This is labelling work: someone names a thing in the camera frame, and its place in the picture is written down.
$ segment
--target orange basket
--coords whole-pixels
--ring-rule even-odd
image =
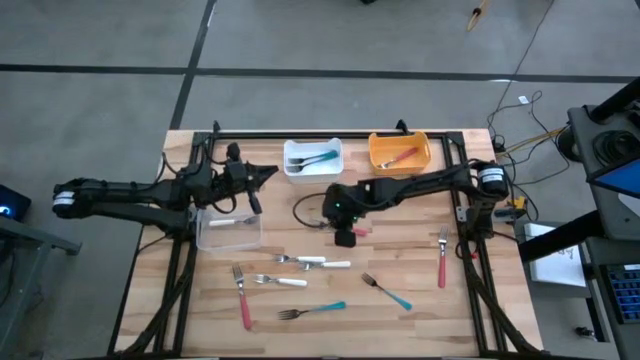
[[[380,167],[413,148],[417,148],[415,154],[389,165],[387,169]],[[423,132],[403,136],[378,136],[374,133],[369,135],[369,158],[376,175],[418,174],[431,161],[431,149]]]

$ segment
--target computer monitor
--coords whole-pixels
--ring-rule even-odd
[[[587,177],[596,186],[640,199],[640,153],[613,163]]]

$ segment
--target white paper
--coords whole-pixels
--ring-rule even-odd
[[[553,229],[553,227],[537,224],[526,224],[524,226],[527,240],[548,233]],[[582,272],[582,261],[580,260],[578,245],[532,261],[529,266],[531,267],[531,280],[533,281],[581,287],[587,286],[584,280],[584,273]]]

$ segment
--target wooden table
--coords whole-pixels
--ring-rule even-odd
[[[469,158],[494,158],[486,130],[462,131]],[[169,132],[164,150],[173,167],[186,165],[192,136],[192,131]],[[243,160],[282,167],[283,140],[238,143]],[[224,157],[226,144],[228,142],[221,141],[216,145],[216,158]],[[432,142],[431,145],[433,159],[425,172],[444,168],[441,144]],[[358,179],[373,176],[366,141],[344,140],[344,161],[340,182],[355,184]],[[326,187],[327,184],[293,186],[281,170],[258,194],[264,210],[260,249],[218,254],[198,252],[183,356],[477,355],[462,262],[454,254],[457,233],[450,194],[443,192],[409,199],[384,212],[369,213],[358,225],[369,228],[371,233],[359,238],[355,248],[348,249],[336,247],[331,232],[304,228],[291,215],[297,199],[323,192]],[[302,203],[301,216],[310,214],[319,218],[321,200]],[[238,207],[248,209],[246,196],[238,198]],[[447,245],[445,289],[437,286],[437,237],[442,225],[452,229]],[[497,225],[496,230],[513,234],[506,225]],[[145,228],[140,246],[161,235],[158,229]],[[501,306],[528,341],[542,348],[516,244],[495,237],[487,245]],[[171,241],[166,240],[138,256],[116,350],[131,344],[158,309],[170,249]],[[352,268],[302,272],[295,264],[273,262],[272,255],[278,253],[326,256],[331,261],[350,260]],[[242,326],[238,291],[231,273],[234,262],[241,264],[245,279],[264,273],[306,279],[309,286],[292,288],[245,282],[253,320],[253,329],[248,332]],[[411,302],[413,310],[405,311],[388,296],[364,284],[360,274],[365,271]],[[280,310],[304,309],[340,300],[347,302],[346,310],[311,314],[293,321],[277,319],[276,313]],[[489,311],[484,304],[482,310],[490,348],[495,348]],[[175,316],[169,322],[168,339],[173,337],[174,324]]]

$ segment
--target blue-handled fork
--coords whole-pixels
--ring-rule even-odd
[[[377,287],[378,289],[384,291],[385,294],[391,296],[393,300],[395,300],[400,306],[402,306],[405,310],[409,311],[413,307],[409,302],[399,298],[397,295],[392,294],[389,290],[383,289],[382,286],[378,285],[376,279],[372,278],[371,275],[364,273],[362,274],[362,280],[366,282],[369,286]]]
[[[291,165],[300,165],[303,162],[307,161],[307,160],[311,160],[311,159],[315,159],[315,158],[325,158],[325,157],[337,157],[338,156],[338,152],[336,150],[331,150],[331,151],[327,151],[324,154],[320,154],[320,155],[314,155],[314,156],[309,156],[306,158],[289,158],[289,164]]]
[[[293,320],[293,319],[297,319],[300,315],[305,314],[305,313],[309,313],[309,312],[320,312],[320,311],[327,311],[327,310],[340,310],[340,309],[344,309],[346,307],[347,307],[347,303],[345,303],[344,301],[340,301],[340,302],[337,302],[335,304],[320,306],[320,307],[309,309],[309,310],[292,309],[292,310],[280,311],[278,313],[278,317],[280,318],[280,320]]]
[[[335,159],[338,157],[338,152],[335,150],[331,150],[327,153],[321,154],[321,155],[316,155],[316,156],[311,156],[305,159],[298,159],[298,158],[294,158],[294,159],[289,159],[289,164],[291,165],[287,165],[287,169],[291,172],[300,172],[302,171],[302,169],[304,169],[306,166],[312,165],[312,164],[316,164],[319,162],[323,162],[323,161],[327,161],[327,160],[331,160],[331,159]],[[309,160],[309,159],[316,159],[314,161],[308,162],[306,164],[303,164],[303,162]]]

